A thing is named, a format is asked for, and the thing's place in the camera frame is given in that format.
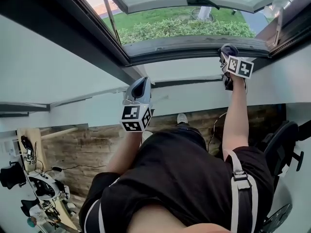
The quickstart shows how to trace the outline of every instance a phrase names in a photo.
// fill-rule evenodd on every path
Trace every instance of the desk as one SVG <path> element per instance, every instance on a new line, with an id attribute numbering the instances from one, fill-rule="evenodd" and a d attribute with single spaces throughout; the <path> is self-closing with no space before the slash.
<path id="1" fill-rule="evenodd" d="M 17 130 L 17 138 L 18 138 L 19 147 L 20 147 L 20 150 L 22 153 L 22 159 L 23 159 L 23 157 L 25 156 L 24 153 L 27 151 L 21 142 L 21 136 L 22 135 L 28 137 L 28 139 L 31 141 L 33 148 L 34 148 L 34 151 L 36 151 L 35 154 L 36 154 L 37 160 L 40 160 L 42 162 L 42 163 L 37 162 L 36 165 L 30 165 L 27 162 L 24 162 L 26 173 L 34 171 L 35 167 L 36 167 L 36 169 L 41 169 L 43 171 L 49 170 L 50 167 L 47 163 L 45 153 L 41 148 L 40 129 L 18 129 Z M 77 230 L 77 227 L 71 221 L 70 215 L 67 212 L 63 202 L 59 198 L 56 198 L 56 201 L 50 201 L 50 203 L 51 204 L 55 203 L 56 210 L 60 214 L 58 217 L 61 219 L 61 222 L 65 225 L 73 228 L 74 230 Z"/>

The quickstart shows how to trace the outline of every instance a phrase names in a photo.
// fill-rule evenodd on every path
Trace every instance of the person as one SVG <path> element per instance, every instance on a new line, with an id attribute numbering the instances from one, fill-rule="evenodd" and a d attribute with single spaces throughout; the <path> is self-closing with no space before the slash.
<path id="1" fill-rule="evenodd" d="M 95 176 L 79 213 L 85 233 L 225 233 L 232 211 L 232 161 L 256 181 L 260 230 L 273 200 L 273 181 L 264 155 L 248 146 L 244 80 L 232 75 L 232 101 L 225 118 L 224 159 L 207 153 L 185 114 L 175 128 L 151 135 L 126 133 L 105 173 Z"/>

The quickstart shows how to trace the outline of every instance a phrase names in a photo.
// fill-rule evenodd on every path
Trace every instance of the grass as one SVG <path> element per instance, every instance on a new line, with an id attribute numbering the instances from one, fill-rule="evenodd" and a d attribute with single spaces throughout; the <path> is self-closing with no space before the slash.
<path id="1" fill-rule="evenodd" d="M 120 13 L 114 15 L 114 20 L 117 29 L 125 28 L 128 30 L 132 30 L 135 24 L 148 22 L 152 24 L 157 21 L 162 21 L 163 19 L 172 18 L 184 21 L 192 20 L 193 18 L 191 16 L 191 11 L 193 9 L 194 7 L 173 7 L 142 11 L 129 15 L 125 13 Z M 211 12 L 215 20 L 245 22 L 244 17 L 240 11 L 237 11 L 235 15 L 232 15 L 232 10 L 230 9 L 217 10 L 215 8 L 212 8 Z M 109 18 L 104 18 L 103 21 L 110 29 L 112 29 Z"/>

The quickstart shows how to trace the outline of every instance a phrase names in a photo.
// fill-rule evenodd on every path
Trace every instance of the wood paneling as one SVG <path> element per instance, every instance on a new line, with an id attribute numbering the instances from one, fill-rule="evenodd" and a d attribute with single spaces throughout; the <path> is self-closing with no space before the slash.
<path id="1" fill-rule="evenodd" d="M 186 113 L 189 124 L 199 129 L 206 144 L 211 139 L 211 131 L 215 120 L 227 108 L 208 111 Z M 156 132 L 169 129 L 176 125 L 177 115 L 156 116 L 151 119 L 147 130 Z M 276 128 L 281 119 L 277 113 L 276 105 L 261 105 L 248 107 L 250 125 L 250 142 L 263 139 L 271 129 Z M 221 137 L 225 116 L 216 124 L 216 134 Z M 42 146 L 49 166 L 70 168 L 77 165 L 102 166 L 106 165 L 117 150 L 117 145 L 122 139 L 123 131 L 120 125 L 93 127 L 78 130 L 53 139 L 43 140 Z M 209 152 L 216 154 L 220 140 L 214 138 L 209 146 Z M 74 169 L 64 170 L 66 178 L 64 183 L 69 186 L 72 202 L 81 208 L 88 193 L 94 176 L 105 172 L 105 167 L 92 168 L 79 166 Z"/>

